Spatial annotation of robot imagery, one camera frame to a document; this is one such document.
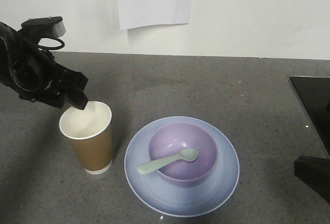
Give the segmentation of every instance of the black stand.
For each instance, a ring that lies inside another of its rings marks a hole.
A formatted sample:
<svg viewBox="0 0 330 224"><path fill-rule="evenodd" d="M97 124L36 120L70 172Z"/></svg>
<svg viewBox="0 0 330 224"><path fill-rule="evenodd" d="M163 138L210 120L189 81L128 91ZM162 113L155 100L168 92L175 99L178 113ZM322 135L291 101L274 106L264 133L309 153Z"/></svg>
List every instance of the black stand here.
<svg viewBox="0 0 330 224"><path fill-rule="evenodd" d="M330 78L292 76L290 80L330 154ZM330 159L300 156L294 175L330 204Z"/></svg>

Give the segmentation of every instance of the mint green spoon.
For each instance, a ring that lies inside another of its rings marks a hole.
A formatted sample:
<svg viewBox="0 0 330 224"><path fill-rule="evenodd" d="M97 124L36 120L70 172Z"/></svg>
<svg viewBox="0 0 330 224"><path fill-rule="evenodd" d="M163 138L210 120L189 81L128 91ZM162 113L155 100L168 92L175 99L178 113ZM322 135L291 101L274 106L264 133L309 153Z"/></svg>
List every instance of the mint green spoon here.
<svg viewBox="0 0 330 224"><path fill-rule="evenodd" d="M192 162L195 159L197 159L199 154L200 154L199 151L195 148L182 149L182 150L180 150L179 153L177 153L175 155L171 155L168 157L159 158L159 159L155 159L154 161L149 161L149 162L143 163L137 167L137 170L141 174L147 174L147 173L156 171L156 170L158 170L172 162L175 162L179 159L183 159L185 161Z"/></svg>

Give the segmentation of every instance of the white cup rim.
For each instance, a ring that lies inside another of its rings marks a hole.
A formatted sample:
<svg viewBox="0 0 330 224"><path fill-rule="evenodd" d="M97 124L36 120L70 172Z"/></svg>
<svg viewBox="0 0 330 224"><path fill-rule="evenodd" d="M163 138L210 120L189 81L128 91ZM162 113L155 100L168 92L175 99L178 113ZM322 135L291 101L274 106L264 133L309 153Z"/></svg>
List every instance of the white cup rim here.
<svg viewBox="0 0 330 224"><path fill-rule="evenodd" d="M90 135L90 136L85 136L85 137L74 137L74 136L70 136L70 135L68 135L68 134L66 134L66 133L64 132L64 130L62 129L62 125L61 125L63 119L65 118L65 114L67 113L67 111L68 111L69 109L71 109L71 108L74 108L74 107L70 107L70 108L68 108L68 109L62 114L62 116L61 116L61 118L60 118L60 120L59 120L59 128L60 128L60 130L61 130L61 133L62 133L64 136L66 136L67 138L72 139L72 140L87 140L87 139L90 139L90 138L93 138L93 137L99 135L100 133L102 133L102 132L103 132L103 131L109 126L109 124L110 124L110 122L111 122L111 119L112 119L112 112L111 112L110 107L109 107L107 104L105 104L105 103L103 103L103 102L99 102L99 101L88 101L88 103L97 103L97 104L101 104L101 105L106 106L106 108L109 110L109 113L110 113L110 118L109 118L108 122L106 123L106 125L104 126L103 129L101 129L99 132L97 132L97 133L95 133L95 134L92 134L92 135Z"/></svg>

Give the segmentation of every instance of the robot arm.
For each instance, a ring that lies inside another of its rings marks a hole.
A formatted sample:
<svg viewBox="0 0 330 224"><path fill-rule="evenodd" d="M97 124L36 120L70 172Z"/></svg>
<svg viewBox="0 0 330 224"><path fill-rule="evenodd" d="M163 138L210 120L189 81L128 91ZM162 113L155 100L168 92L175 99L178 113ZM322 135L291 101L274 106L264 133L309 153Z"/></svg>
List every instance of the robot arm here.
<svg viewBox="0 0 330 224"><path fill-rule="evenodd" d="M62 17L29 19L16 31L0 22L0 83L20 98L39 101L56 108L69 103L84 109L88 99L83 90L88 79L56 63L50 50L64 47L58 37L65 33ZM58 41L57 47L38 43L42 38Z"/></svg>

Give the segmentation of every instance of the white wall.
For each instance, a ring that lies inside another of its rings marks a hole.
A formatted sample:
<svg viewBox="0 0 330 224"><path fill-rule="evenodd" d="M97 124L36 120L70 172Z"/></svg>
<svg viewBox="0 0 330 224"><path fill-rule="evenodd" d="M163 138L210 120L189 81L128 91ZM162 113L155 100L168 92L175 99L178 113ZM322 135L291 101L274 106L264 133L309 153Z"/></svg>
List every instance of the white wall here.
<svg viewBox="0 0 330 224"><path fill-rule="evenodd" d="M190 24L119 30L117 0L1 0L0 21L60 15L62 51L330 58L330 0L192 0Z"/></svg>

